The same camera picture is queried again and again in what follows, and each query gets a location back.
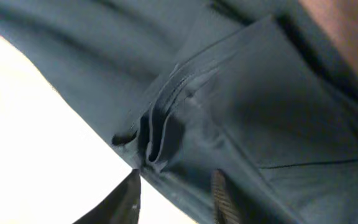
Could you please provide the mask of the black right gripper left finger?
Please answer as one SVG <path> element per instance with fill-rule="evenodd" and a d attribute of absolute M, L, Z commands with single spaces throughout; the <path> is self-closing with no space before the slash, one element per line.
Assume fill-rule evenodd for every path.
<path fill-rule="evenodd" d="M 102 202 L 73 224 L 138 224 L 140 195 L 139 169 L 133 169 Z"/>

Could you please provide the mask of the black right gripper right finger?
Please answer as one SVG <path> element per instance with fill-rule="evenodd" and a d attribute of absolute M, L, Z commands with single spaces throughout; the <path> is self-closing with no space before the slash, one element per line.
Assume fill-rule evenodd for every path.
<path fill-rule="evenodd" d="M 243 194 L 220 169 L 215 170 L 212 174 L 211 190 L 215 223 L 260 223 L 259 213 L 254 201 Z"/>

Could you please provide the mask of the black leggings red waistband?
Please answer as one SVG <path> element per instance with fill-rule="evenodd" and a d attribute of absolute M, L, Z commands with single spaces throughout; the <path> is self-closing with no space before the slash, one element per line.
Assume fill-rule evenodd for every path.
<path fill-rule="evenodd" d="M 358 223 L 358 79 L 298 1 L 0 1 L 0 34 L 200 223 Z"/>

